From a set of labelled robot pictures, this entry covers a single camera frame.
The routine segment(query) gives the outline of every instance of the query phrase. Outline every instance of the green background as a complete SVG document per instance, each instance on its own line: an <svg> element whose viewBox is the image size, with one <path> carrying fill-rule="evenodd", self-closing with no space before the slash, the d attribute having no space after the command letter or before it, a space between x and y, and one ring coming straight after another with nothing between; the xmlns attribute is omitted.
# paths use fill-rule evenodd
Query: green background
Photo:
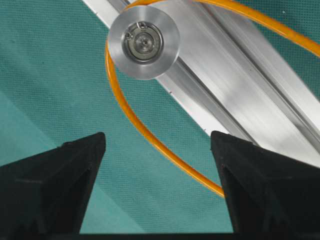
<svg viewBox="0 0 320 240"><path fill-rule="evenodd" d="M320 43L319 0L242 0ZM319 59L260 28L320 96ZM106 27L81 0L0 0L0 165L102 131L83 233L231 232L225 201L173 166L118 107L104 66ZM220 183L210 139L155 81L119 74L137 115Z"/></svg>

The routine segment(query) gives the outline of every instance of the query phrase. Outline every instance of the bearing center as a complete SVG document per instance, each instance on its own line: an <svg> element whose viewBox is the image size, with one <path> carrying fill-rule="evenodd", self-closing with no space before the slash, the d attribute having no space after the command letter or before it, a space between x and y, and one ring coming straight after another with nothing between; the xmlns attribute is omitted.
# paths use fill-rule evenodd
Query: bearing center
<svg viewBox="0 0 320 240"><path fill-rule="evenodd" d="M147 22L132 24L124 35L124 50L134 61L155 61L163 49L163 37L156 26Z"/></svg>

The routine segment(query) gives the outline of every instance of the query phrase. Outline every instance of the orange cable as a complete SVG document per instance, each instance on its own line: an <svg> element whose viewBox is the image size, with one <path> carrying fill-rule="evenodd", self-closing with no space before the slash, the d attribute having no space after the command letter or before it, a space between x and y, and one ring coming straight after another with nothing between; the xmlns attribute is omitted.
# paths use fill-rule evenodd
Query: orange cable
<svg viewBox="0 0 320 240"><path fill-rule="evenodd" d="M126 7L126 9L138 6L138 5L149 5L156 2L161 2L164 0L137 0ZM232 0L195 0L195 2L201 2L206 4L212 4L218 7L222 7L224 9L233 11L240 15L243 15L265 27L276 32L277 34L291 40L295 44L307 49L314 55L320 57L320 45L311 39L301 35L300 33L295 32L291 28L285 26L284 24L256 11L250 7L247 7L243 4ZM159 141L152 132L140 121L140 119L136 116L134 111L131 109L129 104L127 103L124 94L121 91L119 86L119 82L117 80L115 65L110 57L108 50L108 41L105 44L105 68L107 71L109 83L113 94L120 105L124 114L128 117L131 123L136 127L136 129L167 159L172 161L177 167L186 172L188 175L196 179L199 183L203 184L205 187L215 192L221 197L224 197L223 189L212 182L210 179L203 176L201 173L196 171L182 159L180 159L177 155L175 155L170 149L168 149L161 141Z"/></svg>

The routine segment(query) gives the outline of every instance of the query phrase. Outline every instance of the green mesh fabric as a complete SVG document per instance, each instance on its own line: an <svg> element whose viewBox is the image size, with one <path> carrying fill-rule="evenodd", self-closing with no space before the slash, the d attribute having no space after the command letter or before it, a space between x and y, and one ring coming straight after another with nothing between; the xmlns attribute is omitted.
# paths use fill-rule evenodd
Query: green mesh fabric
<svg viewBox="0 0 320 240"><path fill-rule="evenodd" d="M320 41L318 0L242 2ZM261 30L319 97L319 60ZM106 153L81 232L231 232L225 201L162 157L118 107L105 73L107 35L81 0L0 1L0 165L102 131ZM118 77L155 135L220 183L209 137L164 89Z"/></svg>

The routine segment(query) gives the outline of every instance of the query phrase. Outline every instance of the aluminum rail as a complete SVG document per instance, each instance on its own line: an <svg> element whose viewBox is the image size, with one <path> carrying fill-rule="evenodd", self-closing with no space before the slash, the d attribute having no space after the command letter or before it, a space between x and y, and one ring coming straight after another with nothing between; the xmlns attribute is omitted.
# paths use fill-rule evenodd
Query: aluminum rail
<svg viewBox="0 0 320 240"><path fill-rule="evenodd" d="M83 1L107 27L133 2ZM251 21L184 0L152 6L181 35L178 61L157 81L208 135L230 133L320 167L320 103Z"/></svg>

